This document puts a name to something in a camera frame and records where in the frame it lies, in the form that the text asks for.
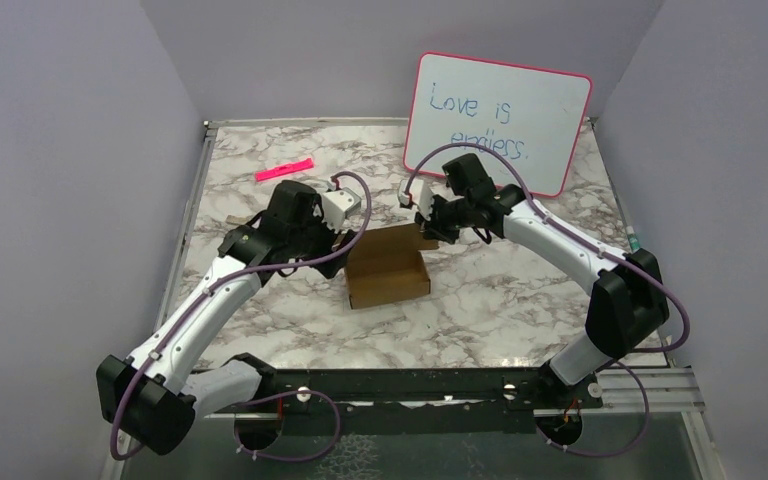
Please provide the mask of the brown cardboard box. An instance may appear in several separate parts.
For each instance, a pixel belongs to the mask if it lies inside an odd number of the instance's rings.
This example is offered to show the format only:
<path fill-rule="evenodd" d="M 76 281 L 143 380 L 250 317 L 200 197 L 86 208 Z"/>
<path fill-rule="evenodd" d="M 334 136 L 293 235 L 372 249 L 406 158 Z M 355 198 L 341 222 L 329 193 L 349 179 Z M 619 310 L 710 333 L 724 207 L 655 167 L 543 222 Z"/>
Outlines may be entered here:
<path fill-rule="evenodd" d="M 423 254 L 439 248 L 418 225 L 366 231 L 349 254 L 344 273 L 353 310 L 414 300 L 431 293 Z"/>

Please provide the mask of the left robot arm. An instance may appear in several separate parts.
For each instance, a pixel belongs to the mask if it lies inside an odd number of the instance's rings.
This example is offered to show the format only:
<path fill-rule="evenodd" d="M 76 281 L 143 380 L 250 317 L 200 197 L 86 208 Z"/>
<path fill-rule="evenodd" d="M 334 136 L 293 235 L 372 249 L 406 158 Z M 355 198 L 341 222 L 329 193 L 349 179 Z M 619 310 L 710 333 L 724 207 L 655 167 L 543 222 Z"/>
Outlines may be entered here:
<path fill-rule="evenodd" d="M 267 207 L 228 231 L 200 282 L 172 316 L 125 358 L 107 356 L 96 370 L 103 418 L 111 425 L 109 449 L 124 461 L 142 448 L 165 455 L 194 422 L 236 402 L 250 410 L 273 401 L 274 384 L 244 360 L 207 375 L 193 367 L 224 325 L 273 276 L 311 268 L 332 279 L 366 233 L 372 215 L 369 186 L 362 191 L 332 176 L 319 191 L 283 180 Z"/>

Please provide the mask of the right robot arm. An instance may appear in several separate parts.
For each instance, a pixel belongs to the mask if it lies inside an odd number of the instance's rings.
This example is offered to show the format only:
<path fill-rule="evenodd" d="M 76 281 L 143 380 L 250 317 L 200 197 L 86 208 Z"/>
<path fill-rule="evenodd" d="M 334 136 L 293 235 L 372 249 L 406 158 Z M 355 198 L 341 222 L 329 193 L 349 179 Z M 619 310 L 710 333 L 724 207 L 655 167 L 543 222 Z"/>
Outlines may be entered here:
<path fill-rule="evenodd" d="M 631 353 L 668 319 L 652 253 L 626 253 L 585 235 L 519 183 L 497 186 L 473 153 L 445 163 L 443 171 L 453 200 L 415 178 L 399 186 L 399 203 L 416 209 L 425 238 L 453 244 L 462 230 L 471 229 L 485 243 L 508 240 L 560 269 L 589 297 L 583 332 L 540 368 L 537 393 L 545 404 L 564 405 L 585 377 Z"/>

